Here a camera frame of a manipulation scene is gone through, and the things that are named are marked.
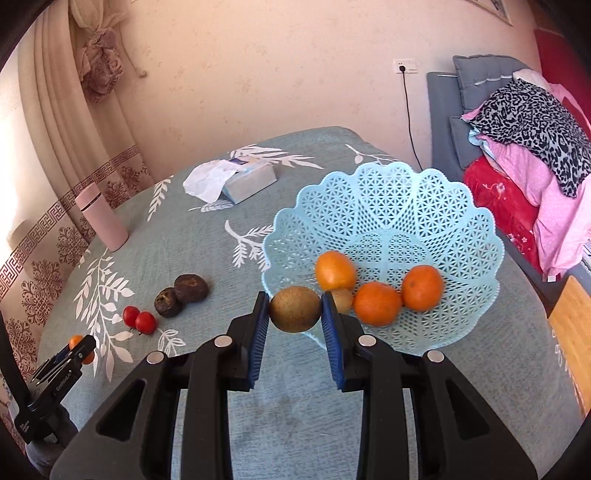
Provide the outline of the pink blanket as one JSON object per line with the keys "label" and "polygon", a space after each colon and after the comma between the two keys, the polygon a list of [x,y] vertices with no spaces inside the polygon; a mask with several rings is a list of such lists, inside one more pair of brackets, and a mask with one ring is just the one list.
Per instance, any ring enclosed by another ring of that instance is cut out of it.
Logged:
{"label": "pink blanket", "polygon": [[[531,69],[514,72],[512,80],[515,79],[551,93],[570,111],[590,139],[590,122],[567,89],[547,82]],[[462,119],[468,123],[481,105],[464,114]],[[590,238],[590,174],[579,187],[578,196],[569,198],[561,192],[551,170],[530,151],[516,144],[498,143],[468,125],[469,141],[482,150],[497,171],[517,185],[530,204],[539,208],[533,233],[541,274],[550,281],[555,280],[581,261],[583,246]]]}

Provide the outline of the red tomato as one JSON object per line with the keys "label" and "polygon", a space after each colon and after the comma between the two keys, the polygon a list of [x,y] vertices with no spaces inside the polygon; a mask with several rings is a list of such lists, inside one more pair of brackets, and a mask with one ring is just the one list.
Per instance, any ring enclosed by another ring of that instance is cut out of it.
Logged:
{"label": "red tomato", "polygon": [[130,329],[136,328],[136,319],[138,318],[140,311],[135,306],[126,306],[123,310],[122,318],[124,324]]}
{"label": "red tomato", "polygon": [[147,311],[140,312],[135,319],[135,329],[144,335],[152,335],[157,329],[155,317]]}

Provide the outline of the black white leopard cloth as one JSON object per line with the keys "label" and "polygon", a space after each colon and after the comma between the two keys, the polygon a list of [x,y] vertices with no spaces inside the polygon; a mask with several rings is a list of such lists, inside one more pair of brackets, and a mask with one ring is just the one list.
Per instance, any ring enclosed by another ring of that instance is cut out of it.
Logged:
{"label": "black white leopard cloth", "polygon": [[500,87],[468,123],[504,145],[519,145],[554,174],[572,199],[590,174],[590,139],[570,111],[543,88],[522,79]]}

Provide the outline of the brown kiwi fruit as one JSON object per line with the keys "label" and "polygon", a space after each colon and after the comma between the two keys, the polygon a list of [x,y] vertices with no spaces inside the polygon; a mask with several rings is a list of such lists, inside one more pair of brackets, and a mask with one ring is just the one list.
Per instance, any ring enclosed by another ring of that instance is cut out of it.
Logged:
{"label": "brown kiwi fruit", "polygon": [[321,298],[308,287],[281,289],[270,301],[270,320],[287,333],[308,331],[322,314]]}
{"label": "brown kiwi fruit", "polygon": [[335,289],[331,291],[332,301],[339,314],[348,315],[353,309],[353,293],[348,289]]}

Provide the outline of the tissue pack with white tissue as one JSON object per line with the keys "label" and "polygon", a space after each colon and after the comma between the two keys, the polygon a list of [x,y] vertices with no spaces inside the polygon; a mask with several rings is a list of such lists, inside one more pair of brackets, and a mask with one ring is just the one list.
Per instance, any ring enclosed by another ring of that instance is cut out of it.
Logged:
{"label": "tissue pack with white tissue", "polygon": [[276,183],[273,165],[259,157],[213,160],[195,167],[183,181],[186,194],[205,203],[222,197],[238,204]]}

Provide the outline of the orange mandarin in basket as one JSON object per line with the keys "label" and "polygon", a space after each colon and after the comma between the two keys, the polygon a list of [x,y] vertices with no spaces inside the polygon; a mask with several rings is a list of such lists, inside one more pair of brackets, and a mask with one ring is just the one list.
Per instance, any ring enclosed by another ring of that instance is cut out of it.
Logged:
{"label": "orange mandarin in basket", "polygon": [[445,282],[440,271],[430,265],[413,267],[403,279],[401,294],[404,306],[419,312],[436,307],[444,294]]}
{"label": "orange mandarin in basket", "polygon": [[374,327],[394,323],[402,307],[401,294],[394,287],[377,281],[363,284],[353,298],[356,317]]}

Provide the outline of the large orange persimmon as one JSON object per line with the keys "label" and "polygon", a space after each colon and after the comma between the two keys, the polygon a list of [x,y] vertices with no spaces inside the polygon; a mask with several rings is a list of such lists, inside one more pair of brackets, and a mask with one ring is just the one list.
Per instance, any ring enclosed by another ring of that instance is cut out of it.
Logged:
{"label": "large orange persimmon", "polygon": [[356,285],[356,266],[339,251],[322,253],[315,263],[315,279],[322,291],[353,290]]}

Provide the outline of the dark brown fruit front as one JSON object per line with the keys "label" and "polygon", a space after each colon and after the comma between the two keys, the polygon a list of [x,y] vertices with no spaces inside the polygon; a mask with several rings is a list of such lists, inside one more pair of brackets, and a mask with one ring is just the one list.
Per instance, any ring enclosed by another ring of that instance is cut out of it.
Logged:
{"label": "dark brown fruit front", "polygon": [[153,306],[155,311],[163,318],[175,317],[184,308],[184,305],[179,301],[172,287],[161,290],[156,295]]}

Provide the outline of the framed wall picture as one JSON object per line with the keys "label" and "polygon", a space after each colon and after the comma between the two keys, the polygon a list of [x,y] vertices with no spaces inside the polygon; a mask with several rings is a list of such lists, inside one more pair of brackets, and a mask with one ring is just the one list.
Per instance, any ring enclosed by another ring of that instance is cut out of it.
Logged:
{"label": "framed wall picture", "polygon": [[512,26],[510,15],[505,7],[503,0],[468,0],[470,3],[479,6],[483,10],[491,13],[506,24]]}

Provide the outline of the wooden furniture edge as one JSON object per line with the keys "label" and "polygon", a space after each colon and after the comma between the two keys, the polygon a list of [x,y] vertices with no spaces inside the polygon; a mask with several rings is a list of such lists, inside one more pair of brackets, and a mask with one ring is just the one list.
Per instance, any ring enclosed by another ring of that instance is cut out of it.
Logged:
{"label": "wooden furniture edge", "polygon": [[559,359],[572,379],[582,415],[590,413],[590,294],[569,276],[549,323],[559,344]]}

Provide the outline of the grey blue cushion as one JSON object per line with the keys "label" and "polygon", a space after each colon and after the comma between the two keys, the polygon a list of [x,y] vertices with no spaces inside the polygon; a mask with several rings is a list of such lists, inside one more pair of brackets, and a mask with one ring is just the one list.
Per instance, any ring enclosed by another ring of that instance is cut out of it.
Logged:
{"label": "grey blue cushion", "polygon": [[465,170],[482,151],[469,141],[470,126],[462,116],[479,107],[513,73],[527,64],[506,55],[453,57],[455,71],[427,74],[432,129],[432,166],[451,181],[461,181]]}

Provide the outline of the teal leaf-pattern tablecloth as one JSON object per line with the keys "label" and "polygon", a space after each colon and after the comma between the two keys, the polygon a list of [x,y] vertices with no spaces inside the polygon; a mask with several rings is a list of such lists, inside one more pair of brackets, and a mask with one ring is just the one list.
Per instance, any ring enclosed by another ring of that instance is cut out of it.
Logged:
{"label": "teal leaf-pattern tablecloth", "polygon": [[179,176],[117,251],[94,241],[44,334],[86,329],[55,479],[537,479],[583,421],[540,302],[466,186],[320,168],[192,214]]}

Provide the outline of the pink thermos bottle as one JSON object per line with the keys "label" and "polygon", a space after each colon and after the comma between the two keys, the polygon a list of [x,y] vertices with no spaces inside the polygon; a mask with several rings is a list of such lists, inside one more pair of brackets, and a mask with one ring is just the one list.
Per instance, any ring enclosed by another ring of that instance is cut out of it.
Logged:
{"label": "pink thermos bottle", "polygon": [[84,218],[110,251],[114,252],[125,244],[129,234],[95,183],[85,187],[75,201]]}

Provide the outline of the light blue lattice fruit basket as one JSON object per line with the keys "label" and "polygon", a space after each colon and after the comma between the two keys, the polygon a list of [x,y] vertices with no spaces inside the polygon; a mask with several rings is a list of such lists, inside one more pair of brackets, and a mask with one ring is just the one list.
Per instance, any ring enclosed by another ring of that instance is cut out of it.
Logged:
{"label": "light blue lattice fruit basket", "polygon": [[426,313],[404,308],[390,326],[365,329],[396,350],[422,355],[468,335],[495,302],[504,245],[492,213],[475,205],[461,182],[436,169],[417,173],[402,162],[362,164],[352,174],[332,172],[281,209],[263,241],[263,288],[320,292],[315,263],[339,251],[356,265],[356,282],[399,288],[417,265],[439,270],[440,303]]}

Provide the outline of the red blanket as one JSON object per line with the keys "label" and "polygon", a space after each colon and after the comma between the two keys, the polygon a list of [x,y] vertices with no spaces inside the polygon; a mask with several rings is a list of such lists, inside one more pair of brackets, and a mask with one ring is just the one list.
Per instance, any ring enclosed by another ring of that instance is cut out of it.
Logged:
{"label": "red blanket", "polygon": [[465,170],[464,183],[472,192],[475,204],[491,211],[497,227],[528,263],[541,273],[533,233],[539,208],[530,204],[517,185],[497,171],[485,155]]}

